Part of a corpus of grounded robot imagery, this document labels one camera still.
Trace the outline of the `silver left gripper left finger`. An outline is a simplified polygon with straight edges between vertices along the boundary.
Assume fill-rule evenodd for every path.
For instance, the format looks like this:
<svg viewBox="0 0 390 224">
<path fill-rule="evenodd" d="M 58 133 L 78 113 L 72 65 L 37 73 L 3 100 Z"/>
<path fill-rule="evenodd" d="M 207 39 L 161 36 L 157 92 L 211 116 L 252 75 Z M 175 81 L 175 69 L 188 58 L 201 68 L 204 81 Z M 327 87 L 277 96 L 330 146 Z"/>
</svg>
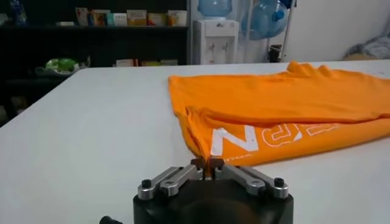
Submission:
<svg viewBox="0 0 390 224">
<path fill-rule="evenodd" d="M 189 180 L 204 178 L 205 161 L 192 159 L 185 167 L 170 167 L 152 179 L 144 179 L 138 186 L 137 197 L 140 200 L 151 200 L 159 193 L 167 197 L 175 196 Z"/>
</svg>

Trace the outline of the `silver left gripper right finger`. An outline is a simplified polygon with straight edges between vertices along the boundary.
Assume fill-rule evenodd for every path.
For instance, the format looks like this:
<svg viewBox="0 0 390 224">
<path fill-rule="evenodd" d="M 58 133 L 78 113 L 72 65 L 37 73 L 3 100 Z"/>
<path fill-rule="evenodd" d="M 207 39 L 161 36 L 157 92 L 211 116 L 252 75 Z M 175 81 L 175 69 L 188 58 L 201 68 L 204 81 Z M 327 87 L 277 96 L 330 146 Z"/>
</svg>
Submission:
<svg viewBox="0 0 390 224">
<path fill-rule="evenodd" d="M 211 158 L 210 169 L 215 178 L 234 180 L 250 195 L 260 196 L 266 192 L 276 199 L 286 199 L 289 196 L 289 187 L 284 179 L 271 178 L 252 167 L 233 166 L 226 164 L 223 159 Z"/>
</svg>

